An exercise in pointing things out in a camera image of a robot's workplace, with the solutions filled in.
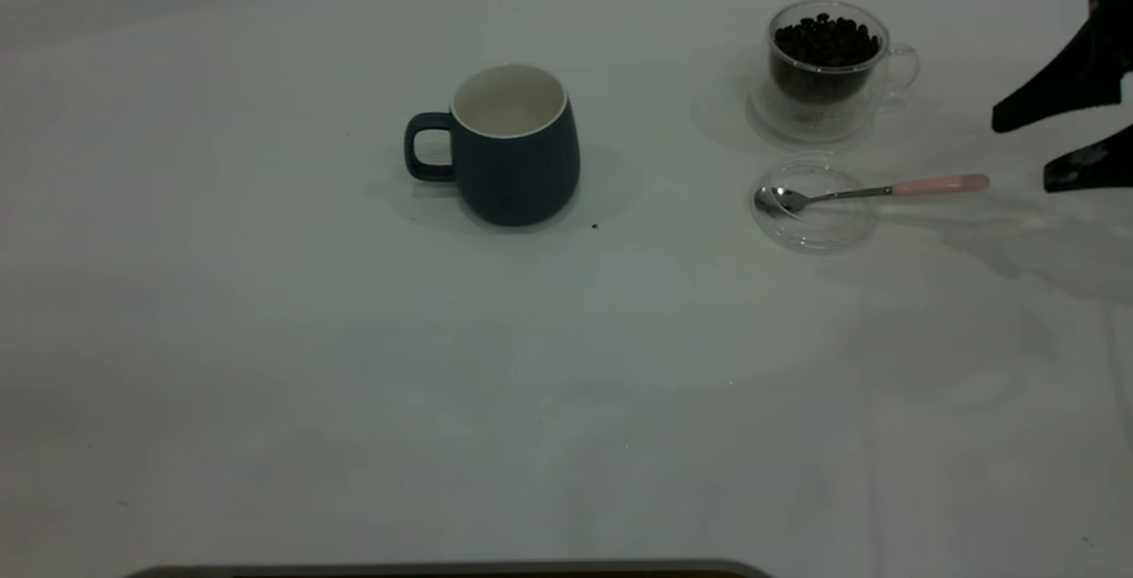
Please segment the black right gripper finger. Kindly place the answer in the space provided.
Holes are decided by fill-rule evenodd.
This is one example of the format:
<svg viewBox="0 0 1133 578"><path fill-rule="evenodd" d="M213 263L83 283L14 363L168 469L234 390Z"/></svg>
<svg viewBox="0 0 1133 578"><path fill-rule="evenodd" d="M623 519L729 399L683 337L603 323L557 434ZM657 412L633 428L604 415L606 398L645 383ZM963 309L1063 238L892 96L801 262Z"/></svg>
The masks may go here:
<svg viewBox="0 0 1133 578"><path fill-rule="evenodd" d="M1133 127L1043 165L1043 192L1132 188Z"/></svg>
<svg viewBox="0 0 1133 578"><path fill-rule="evenodd" d="M1089 16L1068 45L994 107L991 129L1011 133L1041 119L1121 104L1132 69L1132 0L1089 0Z"/></svg>

